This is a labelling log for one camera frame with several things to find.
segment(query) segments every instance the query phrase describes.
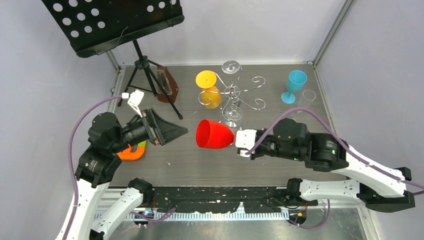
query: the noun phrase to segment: white bracket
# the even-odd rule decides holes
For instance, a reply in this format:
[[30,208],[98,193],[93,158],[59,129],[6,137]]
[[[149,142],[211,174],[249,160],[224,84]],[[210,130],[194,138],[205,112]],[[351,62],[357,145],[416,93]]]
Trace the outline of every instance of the white bracket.
[[134,110],[134,112],[140,115],[140,117],[143,117],[143,116],[140,111],[139,105],[142,102],[144,96],[145,96],[145,93],[137,89],[133,93],[131,93],[128,101],[126,102],[132,108],[132,110]]
[[240,149],[247,149],[247,150],[240,150],[240,156],[249,158],[250,154],[247,153],[250,149],[253,148],[255,145],[255,139],[256,139],[256,130],[253,129],[246,129],[246,130],[239,130],[235,134],[235,146]]
[[353,179],[345,181],[311,181],[303,179],[300,183],[300,197],[306,201],[331,199],[341,201],[360,201],[360,183]]

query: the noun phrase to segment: tripod stand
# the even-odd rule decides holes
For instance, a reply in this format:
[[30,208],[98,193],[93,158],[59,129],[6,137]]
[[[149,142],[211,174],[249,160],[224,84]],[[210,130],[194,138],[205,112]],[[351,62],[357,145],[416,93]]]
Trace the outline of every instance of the tripod stand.
[[[159,86],[160,91],[162,91],[162,93],[165,95],[166,99],[168,100],[169,104],[171,104],[172,108],[174,109],[174,111],[178,115],[178,118],[183,119],[183,116],[178,111],[178,109],[175,107],[170,96],[168,96],[164,87],[162,86],[162,84],[159,82],[158,78],[153,73],[152,69],[150,69],[150,64],[156,65],[158,67],[161,66],[161,65],[154,62],[154,61],[149,60],[146,55],[142,54],[142,51],[140,50],[140,46],[139,46],[139,43],[137,42],[137,40],[133,40],[132,43],[134,44],[135,51],[137,52],[138,60],[134,62],[134,65],[135,65],[134,71],[132,72],[131,77],[129,78],[129,81],[126,84],[125,90],[123,92],[126,93],[128,91],[128,88],[132,87],[132,88],[135,88],[135,89],[140,89],[140,90],[143,90],[143,91],[146,91],[146,92],[149,92],[149,93],[153,93],[154,96],[157,96],[158,92],[156,91],[155,85],[152,81],[152,78],[153,78],[154,81],[156,82],[156,84]],[[147,81],[150,85],[151,90],[131,85],[134,77],[136,76],[137,70],[144,70],[144,73],[147,77]],[[122,98],[121,98],[121,100],[119,100],[117,106],[120,107],[121,105],[122,105]]]

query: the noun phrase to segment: orange object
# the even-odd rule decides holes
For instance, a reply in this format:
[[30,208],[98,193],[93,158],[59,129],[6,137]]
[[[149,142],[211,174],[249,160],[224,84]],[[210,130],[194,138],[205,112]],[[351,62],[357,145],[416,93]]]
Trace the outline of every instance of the orange object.
[[196,76],[196,84],[201,89],[208,89],[215,85],[217,82],[217,76],[215,75],[215,72],[204,70],[197,74]]
[[196,130],[196,143],[200,148],[223,149],[234,142],[233,132],[224,124],[203,119]]
[[216,86],[203,88],[202,91],[210,91],[210,92],[204,92],[200,94],[202,103],[207,104],[205,105],[205,107],[207,107],[208,109],[214,109],[220,106],[221,95],[219,94],[220,90]]
[[122,161],[136,161],[143,157],[143,155],[146,152],[146,141],[140,142],[136,147],[135,150],[133,147],[128,145],[129,148],[118,152],[118,156]]

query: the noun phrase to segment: red plastic cup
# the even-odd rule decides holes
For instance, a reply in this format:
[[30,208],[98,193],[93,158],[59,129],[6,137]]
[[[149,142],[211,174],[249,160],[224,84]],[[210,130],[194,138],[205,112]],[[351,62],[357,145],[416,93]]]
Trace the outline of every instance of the red plastic cup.
[[224,124],[203,119],[196,130],[196,143],[204,149],[223,149],[234,142],[233,132]]

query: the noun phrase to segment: wine glass holder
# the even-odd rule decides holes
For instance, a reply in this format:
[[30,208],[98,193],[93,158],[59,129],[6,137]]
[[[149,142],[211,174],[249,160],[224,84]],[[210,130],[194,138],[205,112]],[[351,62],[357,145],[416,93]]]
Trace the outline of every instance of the wine glass holder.
[[205,96],[202,99],[202,94],[203,93],[220,94],[220,95],[225,96],[224,100],[221,101],[221,104],[219,106],[219,110],[220,110],[220,112],[221,112],[221,114],[222,114],[222,116],[224,118],[225,118],[226,109],[228,107],[230,107],[230,106],[237,106],[238,107],[238,106],[240,106],[241,103],[247,105],[249,108],[254,109],[254,110],[262,110],[262,109],[264,109],[265,106],[266,106],[266,103],[265,103],[265,101],[263,99],[261,99],[261,98],[255,98],[254,102],[255,102],[256,106],[252,106],[252,105],[248,104],[247,102],[245,102],[244,100],[242,100],[240,98],[240,94],[241,93],[244,93],[244,92],[249,92],[249,91],[252,91],[252,90],[255,90],[255,89],[258,89],[258,88],[262,87],[263,85],[265,85],[265,82],[266,82],[265,81],[265,78],[263,78],[262,76],[255,76],[254,78],[252,78],[251,81],[253,83],[258,83],[259,84],[258,86],[255,86],[255,87],[252,87],[252,88],[249,88],[249,89],[245,89],[245,90],[240,90],[240,88],[237,86],[237,84],[238,84],[239,79],[240,79],[240,77],[242,75],[243,68],[242,68],[242,66],[239,66],[239,67],[240,67],[240,69],[238,71],[239,73],[238,73],[237,80],[233,81],[230,85],[226,85],[224,83],[224,81],[221,79],[221,77],[218,75],[218,73],[213,72],[216,75],[216,77],[219,79],[219,81],[221,82],[221,84],[225,87],[225,89],[222,92],[221,91],[209,91],[209,90],[203,90],[203,91],[201,91],[199,93],[199,95],[198,95],[198,101],[199,101],[199,103],[202,104],[202,105],[204,105],[204,106],[207,106],[207,105],[209,105],[209,104],[212,103],[212,99],[210,97]]

